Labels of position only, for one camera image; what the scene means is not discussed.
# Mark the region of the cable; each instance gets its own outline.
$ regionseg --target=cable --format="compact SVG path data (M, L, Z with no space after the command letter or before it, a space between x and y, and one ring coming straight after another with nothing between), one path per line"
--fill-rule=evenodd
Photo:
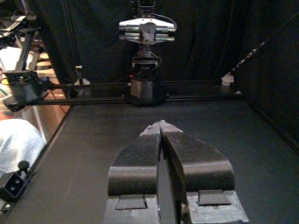
M237 65L229 70L229 72L224 75L232 75L235 71L240 68L240 66L257 54L260 49L267 45L269 40L275 37L275 35L285 28L285 26L295 20L299 16L299 11L291 16L291 18L284 22L284 24L275 30L275 32L269 35L264 42L257 46L257 48L252 49L248 53L247 57L237 63Z
M154 14L154 13L152 13L152 15L157 16L158 18L165 18L165 19L168 19L169 21L172 21L172 23L173 23L173 28L174 28L174 30L177 30L177 24L173 22L172 19L169 19L168 17L161 16L161 15L158 15L158 14Z

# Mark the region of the wire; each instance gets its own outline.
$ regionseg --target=wire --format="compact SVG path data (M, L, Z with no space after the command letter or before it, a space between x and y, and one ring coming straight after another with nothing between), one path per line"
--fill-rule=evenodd
M162 16L162 15L154 14L154 13L152 13L152 15L157 16L158 18L165 18L165 19L168 19L169 21L172 21L172 23L173 23L173 28L174 28L174 30L177 29L177 24L173 22L172 19L169 19L168 17L165 17L165 16Z
M128 77L130 78L130 77L132 77L132 74L129 74L128 76L120 78L118 80L113 80L112 82L118 82L118 81L124 80L124 79L128 78Z
M26 5L25 5L25 2L24 2L24 0L21 0L21 2L22 2L22 8L24 8L24 12L25 12L25 14L28 14L28 9L26 9Z
M237 65L229 70L225 75L232 75L235 71L240 68L240 66L257 54L260 49L267 45L269 40L276 36L276 34L285 28L285 26L295 20L299 16L299 11L291 16L291 18L284 22L284 24L275 30L275 32L269 35L264 42L257 46L257 48L252 49L245 58L237 63Z

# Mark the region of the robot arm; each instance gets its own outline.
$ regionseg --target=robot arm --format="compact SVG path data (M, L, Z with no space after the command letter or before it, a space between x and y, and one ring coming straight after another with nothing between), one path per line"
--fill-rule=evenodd
M165 41L173 41L176 24L164 22L153 14L154 1L138 0L138 18L118 23L120 39L128 40L144 46L152 46Z
M154 18L137 18L118 24L120 39L152 46L173 41L176 27Z
M18 17L14 23L6 28L0 30L0 50L14 44L14 34L28 25L25 16Z

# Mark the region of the black curtain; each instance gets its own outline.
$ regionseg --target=black curtain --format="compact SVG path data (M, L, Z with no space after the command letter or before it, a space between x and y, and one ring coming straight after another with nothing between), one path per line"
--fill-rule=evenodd
M26 1L41 21L41 36L60 81L74 81L62 1ZM248 1L162 0L156 13L172 18L178 30L173 43L153 47L161 56L162 78L168 81L213 80L236 64L245 25ZM117 24L132 19L126 0L68 1L82 75L93 83L130 74L137 44L121 42Z
M62 12L65 1L26 3L41 22L41 37L60 82L73 82L76 60ZM137 45L117 39L117 23L132 18L129 1L69 0L68 3L84 77L97 83L128 76ZM178 25L174 42L153 47L162 58L162 79L220 79L296 11L299 0L157 1L156 13ZM297 23L299 17L236 73L237 89L296 140Z
M299 1L249 1L240 58L299 11ZM299 141L299 16L236 73L237 88Z

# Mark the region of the metal rod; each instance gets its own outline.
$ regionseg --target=metal rod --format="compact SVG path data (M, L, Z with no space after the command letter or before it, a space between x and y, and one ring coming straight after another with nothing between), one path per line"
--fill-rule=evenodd
M239 100L243 96L236 95L213 95L213 96L169 96L168 102L188 102L188 101L216 101L216 100ZM44 105L90 105L90 104L110 104L110 103L126 103L122 97L109 97L109 98L93 98L93 99L65 99L65 100L45 100L37 101L30 104L44 106Z

